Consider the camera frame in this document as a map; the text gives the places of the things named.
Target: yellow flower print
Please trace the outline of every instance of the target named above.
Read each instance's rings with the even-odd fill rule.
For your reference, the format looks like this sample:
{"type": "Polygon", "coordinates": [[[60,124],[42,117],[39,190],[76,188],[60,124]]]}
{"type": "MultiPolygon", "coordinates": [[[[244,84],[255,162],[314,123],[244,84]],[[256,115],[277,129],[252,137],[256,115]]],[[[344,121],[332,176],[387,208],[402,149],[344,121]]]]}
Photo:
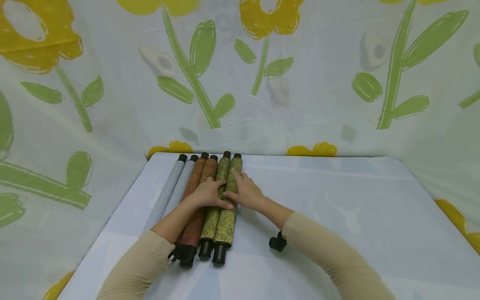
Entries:
{"type": "Polygon", "coordinates": [[[147,159],[150,159],[152,155],[156,152],[167,152],[167,153],[193,153],[192,147],[187,143],[182,143],[179,141],[172,141],[168,145],[169,148],[155,146],[150,151],[148,151],[147,159]]]}
{"type": "Polygon", "coordinates": [[[329,156],[334,157],[336,155],[336,146],[327,142],[318,143],[313,147],[313,150],[308,149],[305,146],[293,146],[287,151],[287,155],[290,156],[329,156]]]}
{"type": "MultiPolygon", "coordinates": [[[[379,0],[379,1],[383,3],[394,4],[394,3],[403,2],[405,0],[379,0]]],[[[441,3],[445,1],[447,0],[418,0],[417,3],[420,5],[429,5],[429,4],[441,3]]]]}
{"type": "Polygon", "coordinates": [[[450,202],[445,199],[436,199],[435,202],[480,255],[480,232],[468,233],[465,217],[450,202]]]}
{"type": "Polygon", "coordinates": [[[62,277],[59,282],[49,288],[48,291],[45,293],[45,296],[43,296],[43,300],[57,299],[60,296],[60,293],[63,291],[63,288],[67,285],[68,281],[72,277],[73,273],[75,273],[75,270],[65,274],[65,276],[62,277]]]}
{"type": "Polygon", "coordinates": [[[260,0],[240,2],[240,18],[245,32],[253,39],[269,36],[273,30],[279,35],[291,35],[300,22],[298,9],[304,0],[277,0],[273,11],[264,12],[260,0]]]}
{"type": "MultiPolygon", "coordinates": [[[[304,0],[277,0],[276,7],[265,12],[260,5],[261,0],[241,0],[240,19],[243,29],[249,37],[255,40],[263,39],[262,54],[257,76],[250,94],[256,96],[263,77],[275,78],[285,73],[293,64],[293,57],[274,60],[266,64],[270,34],[275,30],[279,35],[291,35],[300,23],[298,12],[304,0]]],[[[235,50],[246,63],[255,61],[255,54],[243,41],[235,41],[235,50]]]]}
{"type": "Polygon", "coordinates": [[[200,7],[200,0],[117,0],[124,10],[133,14],[151,14],[160,6],[174,17],[194,12],[200,7]]]}
{"type": "Polygon", "coordinates": [[[83,54],[67,0],[0,0],[0,7],[0,54],[19,69],[46,74],[60,57],[83,54]]]}

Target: white table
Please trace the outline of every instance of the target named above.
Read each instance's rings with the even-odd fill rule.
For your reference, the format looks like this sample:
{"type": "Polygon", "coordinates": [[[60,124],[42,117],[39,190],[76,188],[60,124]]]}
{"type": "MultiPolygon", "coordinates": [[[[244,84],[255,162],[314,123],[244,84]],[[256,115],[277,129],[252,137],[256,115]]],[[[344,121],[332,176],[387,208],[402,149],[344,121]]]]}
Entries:
{"type": "MultiPolygon", "coordinates": [[[[106,276],[142,233],[177,154],[147,163],[59,300],[95,299],[106,276]]],[[[480,299],[480,257],[400,162],[387,158],[243,156],[265,195],[352,244],[398,299],[480,299]]],[[[272,251],[278,230],[239,208],[223,268],[171,265],[146,299],[338,299],[326,274],[290,246],[272,251]]]]}

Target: green leaf print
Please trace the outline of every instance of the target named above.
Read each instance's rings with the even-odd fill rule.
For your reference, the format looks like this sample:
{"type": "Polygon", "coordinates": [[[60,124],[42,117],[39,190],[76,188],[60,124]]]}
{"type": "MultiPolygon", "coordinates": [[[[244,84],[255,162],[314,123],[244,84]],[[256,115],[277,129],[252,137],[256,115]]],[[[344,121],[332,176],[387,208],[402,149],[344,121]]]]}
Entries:
{"type": "MultiPolygon", "coordinates": [[[[200,105],[200,108],[202,109],[208,124],[210,125],[210,128],[220,128],[221,124],[218,118],[215,116],[215,113],[213,111],[213,106],[212,103],[210,102],[210,99],[208,98],[208,95],[205,92],[204,87],[202,86],[202,83],[200,82],[198,75],[192,66],[192,60],[196,60],[197,56],[200,56],[198,53],[200,52],[205,52],[208,53],[207,50],[192,50],[191,49],[191,56],[190,61],[188,60],[187,56],[183,52],[183,49],[180,46],[180,42],[177,38],[177,34],[175,33],[175,29],[173,28],[172,21],[170,19],[170,16],[168,15],[168,12],[163,10],[163,22],[165,24],[165,30],[167,31],[168,35],[168,40],[170,41],[170,45],[172,47],[173,54],[175,55],[175,59],[177,60],[177,63],[180,66],[180,69],[182,70],[183,74],[187,78],[188,82],[190,83],[190,86],[192,87],[192,90],[195,92],[195,96],[198,99],[198,104],[200,105]]],[[[200,63],[195,61],[196,64],[196,69],[197,71],[202,71],[205,64],[200,63]]],[[[187,89],[186,87],[183,86],[183,93],[188,95],[190,97],[191,92],[185,91],[187,89]]],[[[189,98],[182,98],[180,99],[181,101],[183,100],[189,100],[189,98]]]]}
{"type": "Polygon", "coordinates": [[[32,96],[50,104],[57,104],[62,102],[61,92],[44,86],[41,84],[35,84],[32,82],[20,82],[20,84],[29,92],[32,96]]]}
{"type": "Polygon", "coordinates": [[[0,193],[0,228],[5,227],[25,213],[20,196],[14,193],[0,193]]]}
{"type": "MultiPolygon", "coordinates": [[[[88,205],[91,196],[77,188],[78,181],[83,181],[85,177],[82,175],[85,171],[78,170],[84,170],[87,167],[90,169],[91,160],[85,159],[90,157],[88,153],[76,152],[72,156],[75,158],[75,163],[67,166],[67,177],[69,177],[67,180],[70,182],[70,186],[67,186],[35,171],[6,162],[5,158],[8,156],[12,142],[12,115],[7,100],[0,92],[0,185],[65,203],[78,209],[84,209],[88,205]]],[[[4,217],[10,218],[18,214],[19,212],[4,217]]]]}
{"type": "Polygon", "coordinates": [[[425,95],[412,97],[394,108],[392,118],[399,119],[413,116],[426,109],[429,104],[430,100],[425,95]]]}
{"type": "Polygon", "coordinates": [[[405,53],[402,62],[403,70],[408,70],[421,63],[438,50],[457,32],[467,17],[468,11],[449,12],[433,22],[405,53]]]}
{"type": "Polygon", "coordinates": [[[198,24],[190,43],[190,63],[197,76],[201,76],[210,65],[215,43],[215,22],[208,20],[198,24]]]}
{"type": "Polygon", "coordinates": [[[480,43],[473,47],[473,56],[475,57],[477,65],[480,67],[480,43]]]}
{"type": "MultiPolygon", "coordinates": [[[[425,29],[407,50],[416,4],[417,0],[410,1],[395,35],[386,79],[385,99],[377,125],[379,130],[389,129],[393,119],[413,116],[428,107],[430,100],[425,95],[412,97],[396,105],[402,73],[421,63],[439,49],[458,31],[468,17],[468,11],[447,13],[425,29]]],[[[357,74],[352,82],[352,88],[367,102],[374,101],[382,93],[382,86],[367,73],[357,74]]],[[[473,98],[459,105],[461,107],[470,105],[472,101],[474,101],[473,98]]]]}
{"type": "Polygon", "coordinates": [[[98,76],[82,92],[82,103],[86,107],[94,107],[103,97],[104,87],[102,77],[98,76]]]}
{"type": "Polygon", "coordinates": [[[352,81],[352,88],[360,98],[367,102],[373,102],[383,93],[380,82],[370,73],[358,73],[352,81]]]}
{"type": "Polygon", "coordinates": [[[215,105],[214,112],[217,118],[223,118],[233,110],[235,106],[235,97],[232,94],[221,96],[215,105]]]}
{"type": "Polygon", "coordinates": [[[7,158],[13,143],[12,112],[7,99],[0,91],[0,161],[7,158]]]}
{"type": "Polygon", "coordinates": [[[173,78],[166,76],[159,76],[158,86],[170,96],[175,97],[181,102],[191,104],[193,101],[193,93],[183,84],[179,83],[173,78]]]}
{"type": "Polygon", "coordinates": [[[252,49],[242,40],[235,39],[235,45],[233,46],[240,58],[246,63],[254,63],[257,58],[252,49]]]}
{"type": "Polygon", "coordinates": [[[66,185],[76,191],[87,183],[92,170],[92,158],[85,151],[75,152],[68,161],[66,185]]]}
{"type": "Polygon", "coordinates": [[[264,70],[264,76],[273,78],[282,75],[290,69],[293,64],[293,57],[289,57],[283,60],[274,60],[269,63],[264,70]]]}

